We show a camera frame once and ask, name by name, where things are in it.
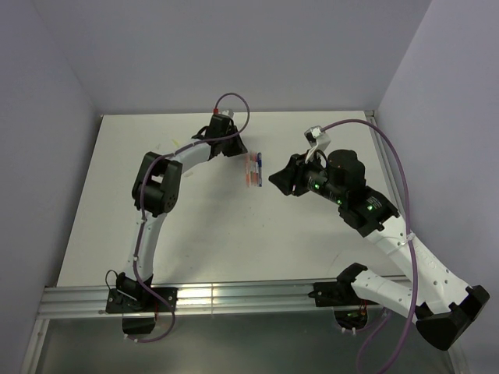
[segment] gray floor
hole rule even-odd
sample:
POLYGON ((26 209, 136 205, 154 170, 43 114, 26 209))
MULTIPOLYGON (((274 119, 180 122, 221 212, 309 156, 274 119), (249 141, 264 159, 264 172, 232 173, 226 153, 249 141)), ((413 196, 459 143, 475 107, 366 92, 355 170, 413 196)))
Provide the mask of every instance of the gray floor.
MULTIPOLYGON (((376 372, 383 364, 403 322, 392 317, 373 341, 364 372, 376 372)), ((122 339, 120 319, 54 320, 37 373, 355 373, 356 353, 367 333, 342 335, 332 323, 331 310, 180 316, 161 342, 134 344, 122 339)), ((413 329, 388 372, 453 370, 448 354, 432 348, 413 329)))

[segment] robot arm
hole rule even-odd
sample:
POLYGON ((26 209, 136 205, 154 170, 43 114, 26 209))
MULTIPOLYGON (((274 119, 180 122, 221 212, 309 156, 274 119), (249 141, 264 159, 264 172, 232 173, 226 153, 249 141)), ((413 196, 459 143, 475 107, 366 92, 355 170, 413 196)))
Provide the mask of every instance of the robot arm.
MULTIPOLYGON (((143 204, 147 221, 140 241, 140 255, 135 257, 135 246, 133 246, 127 259, 126 268, 116 280, 116 290, 119 293, 137 302, 138 305, 143 305, 147 300, 149 294, 137 282, 133 263, 136 261, 140 279, 147 286, 150 286, 153 278, 154 251, 157 240, 165 218, 177 203, 182 174, 198 164, 211 160, 219 153, 223 153, 226 157, 246 153, 247 149, 239 135, 226 139, 227 136, 235 134, 237 131, 231 116, 213 114, 209 126, 203 127, 186 144, 186 146, 190 144, 192 146, 174 157, 157 162, 147 180, 145 177, 148 168, 161 155, 153 152, 146 153, 133 185, 132 197, 135 200, 135 207, 140 210, 140 192, 143 189, 143 204), (199 143, 199 140, 202 139, 214 140, 199 143)), ((136 235, 138 235, 142 223, 142 214, 139 211, 136 215, 136 235)))
MULTIPOLYGON (((383 194, 366 185, 365 167, 354 151, 331 152, 323 167, 319 155, 325 158, 329 137, 320 128, 307 130, 305 136, 312 148, 303 155, 292 155, 288 165, 269 181, 285 195, 301 196, 311 191, 338 204, 344 222, 381 249, 410 281, 412 240, 419 279, 413 322, 434 347, 449 349, 480 314, 490 297, 487 291, 482 286, 470 287, 455 276, 414 234, 406 238, 404 219, 383 194)), ((402 316, 409 314, 412 289, 358 263, 338 276, 336 288, 327 297, 371 300, 402 316)))

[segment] robotic arm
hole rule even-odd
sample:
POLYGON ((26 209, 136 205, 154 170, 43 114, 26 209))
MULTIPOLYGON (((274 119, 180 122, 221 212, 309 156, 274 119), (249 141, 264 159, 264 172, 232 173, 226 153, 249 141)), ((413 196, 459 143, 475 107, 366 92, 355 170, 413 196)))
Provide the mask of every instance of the robotic arm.
MULTIPOLYGON (((405 236, 404 219, 383 194, 366 185, 365 167, 353 150, 334 150, 326 157, 330 139, 325 132, 312 128, 305 137, 311 145, 307 153, 293 154, 288 165, 269 181, 287 196, 311 191, 337 204, 343 221, 381 249, 411 281, 412 240, 419 279, 413 322, 434 347, 449 349, 480 314, 490 297, 487 291, 455 276, 414 234, 405 236)), ((331 292, 313 292, 310 297, 337 302, 371 300, 407 317, 412 289, 354 263, 338 276, 331 292)))
MULTIPOLYGON (((144 307, 150 295, 137 281, 133 271, 133 263, 136 261, 140 279, 150 287, 153 279, 153 260, 157 240, 165 218, 177 203, 182 174, 198 164, 211 160, 220 153, 226 157, 247 153, 239 135, 227 139, 228 136, 236 132, 238 129, 230 114, 213 114, 209 126, 203 127, 186 144, 186 146, 190 144, 193 146, 172 158, 165 158, 157 162, 147 180, 147 170, 160 155, 149 152, 144 156, 132 190, 134 205, 140 210, 140 192, 143 189, 143 204, 147 217, 140 241, 140 256, 136 257, 136 248, 131 248, 126 268, 116 279, 116 291, 123 295, 129 304, 135 304, 137 310, 144 307), (199 143, 199 140, 203 139, 211 140, 199 143)), ((137 235, 142 223, 142 215, 137 212, 137 235)))

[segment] gray wall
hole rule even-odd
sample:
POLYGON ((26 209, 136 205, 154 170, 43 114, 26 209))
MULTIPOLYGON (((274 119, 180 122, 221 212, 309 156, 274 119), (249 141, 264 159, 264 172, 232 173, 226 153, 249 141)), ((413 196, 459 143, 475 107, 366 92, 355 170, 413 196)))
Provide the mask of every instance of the gray wall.
POLYGON ((0 2, 0 49, 0 371, 14 373, 62 260, 97 116, 31 2, 0 2))
POLYGON ((375 109, 430 0, 34 0, 97 108, 375 109))
POLYGON ((491 301, 463 335, 475 373, 499 370, 499 2, 433 0, 379 108, 402 155, 414 229, 491 301))

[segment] blue pen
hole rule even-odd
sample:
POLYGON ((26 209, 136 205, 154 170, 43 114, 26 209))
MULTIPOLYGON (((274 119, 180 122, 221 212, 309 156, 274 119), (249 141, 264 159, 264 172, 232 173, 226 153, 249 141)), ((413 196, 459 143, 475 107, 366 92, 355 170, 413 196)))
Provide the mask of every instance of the blue pen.
POLYGON ((258 162, 258 187, 262 186, 262 153, 258 152, 257 154, 257 162, 258 162))

